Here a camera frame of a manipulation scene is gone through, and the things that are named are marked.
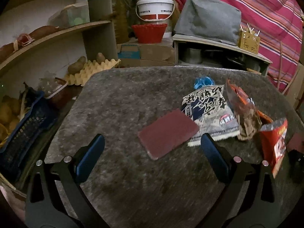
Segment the red snack packet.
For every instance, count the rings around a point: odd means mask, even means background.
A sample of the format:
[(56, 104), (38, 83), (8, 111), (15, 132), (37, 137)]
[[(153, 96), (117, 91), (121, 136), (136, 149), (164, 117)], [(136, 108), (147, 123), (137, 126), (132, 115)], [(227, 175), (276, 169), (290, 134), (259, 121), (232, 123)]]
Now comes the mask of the red snack packet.
[(274, 178), (279, 172), (286, 153), (287, 126), (287, 119), (280, 118), (272, 123), (262, 125), (259, 131), (263, 158), (268, 162)]

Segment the brown paper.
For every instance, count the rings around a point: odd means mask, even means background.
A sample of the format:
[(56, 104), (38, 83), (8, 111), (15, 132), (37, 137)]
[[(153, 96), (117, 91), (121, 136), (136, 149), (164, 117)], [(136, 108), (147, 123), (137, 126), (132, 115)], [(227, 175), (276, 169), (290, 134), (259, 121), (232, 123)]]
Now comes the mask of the brown paper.
[(237, 138), (240, 141), (249, 141), (261, 129), (262, 121), (254, 109), (247, 110), (242, 114), (236, 115), (239, 123), (240, 134)]

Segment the black white noodle packet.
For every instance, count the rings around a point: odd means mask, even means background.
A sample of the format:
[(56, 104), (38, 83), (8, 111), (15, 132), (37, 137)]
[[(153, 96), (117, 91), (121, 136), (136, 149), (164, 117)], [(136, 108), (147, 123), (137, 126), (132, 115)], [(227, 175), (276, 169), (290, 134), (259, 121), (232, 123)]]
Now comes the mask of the black white noodle packet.
[(239, 123), (223, 96), (224, 87), (203, 86), (182, 98), (182, 112), (199, 127), (199, 131), (189, 140), (189, 147), (199, 146), (205, 133), (214, 141), (240, 135)]

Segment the orange snack bag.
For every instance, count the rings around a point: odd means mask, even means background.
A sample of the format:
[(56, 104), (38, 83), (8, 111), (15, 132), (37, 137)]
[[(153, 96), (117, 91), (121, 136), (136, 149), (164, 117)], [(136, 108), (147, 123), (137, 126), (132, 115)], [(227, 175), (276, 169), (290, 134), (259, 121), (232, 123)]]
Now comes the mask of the orange snack bag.
[(254, 110), (262, 121), (262, 124), (270, 124), (273, 122), (273, 120), (268, 115), (264, 114), (255, 106), (254, 101), (244, 92), (240, 86), (232, 83), (230, 79), (226, 80), (225, 86), (229, 102), (237, 114), (244, 114), (249, 110)]

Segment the dark red box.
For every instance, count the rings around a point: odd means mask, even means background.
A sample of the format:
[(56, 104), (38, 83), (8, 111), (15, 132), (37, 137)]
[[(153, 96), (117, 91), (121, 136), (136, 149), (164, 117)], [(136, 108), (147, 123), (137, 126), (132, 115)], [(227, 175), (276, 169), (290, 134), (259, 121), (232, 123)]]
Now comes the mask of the dark red box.
[(175, 109), (145, 126), (138, 137), (152, 160), (158, 160), (188, 141), (199, 131), (198, 125)]

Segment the blue plastic bag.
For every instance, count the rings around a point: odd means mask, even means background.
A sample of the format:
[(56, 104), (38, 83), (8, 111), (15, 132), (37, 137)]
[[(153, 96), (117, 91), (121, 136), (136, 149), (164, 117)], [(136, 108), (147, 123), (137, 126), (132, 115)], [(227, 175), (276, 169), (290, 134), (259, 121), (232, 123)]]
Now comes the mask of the blue plastic bag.
[(212, 78), (208, 76), (199, 77), (195, 79), (194, 89), (197, 90), (202, 88), (203, 86), (213, 86), (213, 85), (215, 85), (215, 82)]

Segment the wooden broom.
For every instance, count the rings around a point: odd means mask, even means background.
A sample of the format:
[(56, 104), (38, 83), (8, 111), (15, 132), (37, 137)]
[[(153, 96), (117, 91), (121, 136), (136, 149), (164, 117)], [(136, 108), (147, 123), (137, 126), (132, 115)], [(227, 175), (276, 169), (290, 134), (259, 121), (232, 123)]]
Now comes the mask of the wooden broom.
[(277, 89), (281, 93), (288, 91), (289, 86), (294, 81), (297, 70), (301, 47), (292, 49), (284, 42), (280, 41), (279, 73), (277, 77)]

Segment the dark blue plastic crate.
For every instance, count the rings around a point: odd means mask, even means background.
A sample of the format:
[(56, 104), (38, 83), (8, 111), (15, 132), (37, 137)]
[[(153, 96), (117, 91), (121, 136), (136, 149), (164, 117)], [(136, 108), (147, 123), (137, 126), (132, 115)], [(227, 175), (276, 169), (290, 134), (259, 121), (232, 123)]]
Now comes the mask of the dark blue plastic crate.
[(44, 92), (36, 91), (35, 100), (24, 118), (17, 124), (1, 148), (1, 174), (15, 184), (29, 158), (29, 150), (41, 133), (49, 129), (58, 118), (58, 110)]

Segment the wooden chopstick holder box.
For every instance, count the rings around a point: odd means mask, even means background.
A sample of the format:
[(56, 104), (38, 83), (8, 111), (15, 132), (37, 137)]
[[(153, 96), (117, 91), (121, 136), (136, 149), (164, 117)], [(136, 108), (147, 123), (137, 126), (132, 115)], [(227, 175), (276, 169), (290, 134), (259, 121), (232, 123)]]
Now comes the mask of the wooden chopstick holder box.
[(253, 54), (259, 53), (260, 37), (259, 33), (254, 31), (254, 28), (240, 25), (240, 33), (238, 47)]

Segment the red striped hanging cloth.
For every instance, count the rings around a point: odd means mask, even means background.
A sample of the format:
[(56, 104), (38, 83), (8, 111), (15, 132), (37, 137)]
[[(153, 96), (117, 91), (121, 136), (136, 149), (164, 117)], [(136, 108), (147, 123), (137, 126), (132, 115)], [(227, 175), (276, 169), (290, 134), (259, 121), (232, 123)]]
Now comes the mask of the red striped hanging cloth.
[[(186, 0), (175, 0), (180, 9)], [(277, 87), (280, 41), (292, 49), (302, 47), (302, 10), (296, 0), (221, 0), (241, 11), (241, 23), (259, 33), (259, 53), (273, 63), (268, 78)]]

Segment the cardboard box under bowl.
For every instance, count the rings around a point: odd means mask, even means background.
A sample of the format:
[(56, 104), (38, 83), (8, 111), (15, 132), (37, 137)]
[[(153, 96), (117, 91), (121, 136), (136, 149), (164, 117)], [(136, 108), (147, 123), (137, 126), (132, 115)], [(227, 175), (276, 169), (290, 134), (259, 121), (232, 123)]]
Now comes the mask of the cardboard box under bowl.
[(117, 45), (121, 67), (167, 67), (175, 65), (174, 48), (162, 44), (124, 43)]

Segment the grey fabric cover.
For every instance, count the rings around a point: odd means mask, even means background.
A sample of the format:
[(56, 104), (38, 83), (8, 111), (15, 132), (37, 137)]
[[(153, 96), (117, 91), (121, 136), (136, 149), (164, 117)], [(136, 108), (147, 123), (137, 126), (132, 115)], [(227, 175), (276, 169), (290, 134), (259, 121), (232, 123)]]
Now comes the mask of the grey fabric cover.
[(175, 25), (176, 34), (237, 45), (241, 11), (220, 0), (187, 0)]

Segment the red plastic bowl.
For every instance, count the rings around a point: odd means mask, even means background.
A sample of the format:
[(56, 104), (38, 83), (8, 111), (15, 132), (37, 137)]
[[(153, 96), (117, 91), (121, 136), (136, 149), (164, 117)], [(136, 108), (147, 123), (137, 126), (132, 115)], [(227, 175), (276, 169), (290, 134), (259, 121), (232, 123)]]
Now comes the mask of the red plastic bowl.
[(140, 44), (154, 44), (162, 41), (167, 24), (133, 25), (132, 29)]

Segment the wooden corner shelf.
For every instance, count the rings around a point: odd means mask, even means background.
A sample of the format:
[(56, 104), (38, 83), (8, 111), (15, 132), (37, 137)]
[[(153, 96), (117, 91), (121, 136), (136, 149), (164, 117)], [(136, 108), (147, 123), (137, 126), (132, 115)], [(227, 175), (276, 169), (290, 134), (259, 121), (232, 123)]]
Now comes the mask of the wooden corner shelf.
[[(35, 0), (6, 0), (6, 5), (8, 8), (14, 8), (17, 5), (31, 1)], [(22, 58), (31, 55), (31, 53), (42, 47), (49, 46), (54, 42), (66, 39), (76, 33), (82, 33), (85, 52), (90, 60), (95, 57), (98, 52), (103, 53), (109, 60), (118, 59), (113, 22), (104, 20), (105, 18), (109, 19), (112, 13), (111, 0), (93, 0), (91, 4), (96, 6), (96, 8), (92, 10), (96, 12), (92, 22), (63, 29), (25, 46), (1, 63), (1, 76), (6, 74), (6, 72), (20, 62)]]

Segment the white plastic bucket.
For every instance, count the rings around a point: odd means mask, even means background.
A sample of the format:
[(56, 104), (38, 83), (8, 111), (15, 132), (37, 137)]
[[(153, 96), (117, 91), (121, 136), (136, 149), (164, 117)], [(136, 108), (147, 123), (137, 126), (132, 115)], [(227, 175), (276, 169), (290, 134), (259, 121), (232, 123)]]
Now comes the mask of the white plastic bucket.
[(168, 20), (175, 10), (174, 0), (137, 0), (135, 13), (144, 22)]

